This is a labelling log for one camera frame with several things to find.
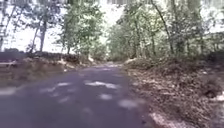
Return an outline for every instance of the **sunlight patch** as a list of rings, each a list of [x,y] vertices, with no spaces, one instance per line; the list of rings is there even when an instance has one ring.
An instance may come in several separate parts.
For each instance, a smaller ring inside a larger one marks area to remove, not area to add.
[[[127,108],[127,109],[133,109],[138,107],[138,103],[136,103],[134,100],[128,100],[128,99],[119,101],[118,105],[120,107]]]
[[[68,86],[71,85],[72,83],[68,83],[68,82],[62,82],[62,83],[58,83],[57,86],[61,87],[61,86]]]
[[[40,90],[40,93],[54,92],[55,90],[56,90],[56,87],[45,88],[45,89],[41,89],[41,90]]]
[[[118,85],[111,84],[111,83],[100,82],[100,81],[95,81],[95,82],[84,81],[84,83],[85,83],[85,85],[89,85],[89,86],[105,86],[106,88],[110,88],[110,89],[117,89],[118,88]]]
[[[99,98],[102,100],[112,100],[113,99],[112,95],[109,95],[109,94],[100,94]]]
[[[60,96],[60,94],[59,94],[59,93],[54,93],[54,94],[52,94],[51,96],[52,96],[52,97],[58,97],[58,96]]]
[[[4,88],[0,89],[0,96],[13,95],[16,93],[16,88]]]
[[[62,99],[59,100],[59,103],[65,103],[69,100],[70,98],[69,97],[64,97]]]

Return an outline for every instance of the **tree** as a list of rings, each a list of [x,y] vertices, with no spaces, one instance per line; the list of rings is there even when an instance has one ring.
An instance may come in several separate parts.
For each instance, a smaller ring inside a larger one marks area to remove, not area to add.
[[[70,53],[71,48],[76,54],[86,57],[90,49],[99,42],[103,13],[93,1],[74,2],[68,7],[62,24],[61,43]]]

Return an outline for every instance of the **fallen leaves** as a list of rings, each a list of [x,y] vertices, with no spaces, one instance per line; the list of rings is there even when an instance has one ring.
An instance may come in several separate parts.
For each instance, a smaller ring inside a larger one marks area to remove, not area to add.
[[[210,100],[222,91],[222,71],[214,70],[204,61],[162,62],[147,70],[135,68],[142,66],[139,63],[132,61],[131,66],[126,63],[124,68],[134,78],[134,92],[147,99],[149,113],[165,113],[169,119],[186,122],[189,128],[210,128],[214,115]],[[214,94],[210,97],[205,92]]]

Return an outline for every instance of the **dirt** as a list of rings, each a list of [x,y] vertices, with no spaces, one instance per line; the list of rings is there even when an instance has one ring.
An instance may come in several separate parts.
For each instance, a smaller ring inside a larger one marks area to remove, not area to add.
[[[224,68],[221,65],[200,60],[166,62],[147,70],[130,67],[124,68],[134,78],[133,91],[148,101],[148,115],[157,124],[164,128],[221,128],[224,125]]]
[[[25,58],[13,65],[1,65],[1,87],[21,86],[23,83],[81,68],[66,61],[49,61],[44,58]]]

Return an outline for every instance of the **road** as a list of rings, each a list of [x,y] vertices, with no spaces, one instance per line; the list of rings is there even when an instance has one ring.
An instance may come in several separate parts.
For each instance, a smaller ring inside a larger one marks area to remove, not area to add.
[[[102,65],[1,89],[0,127],[144,128],[144,102],[129,85],[119,68]]]

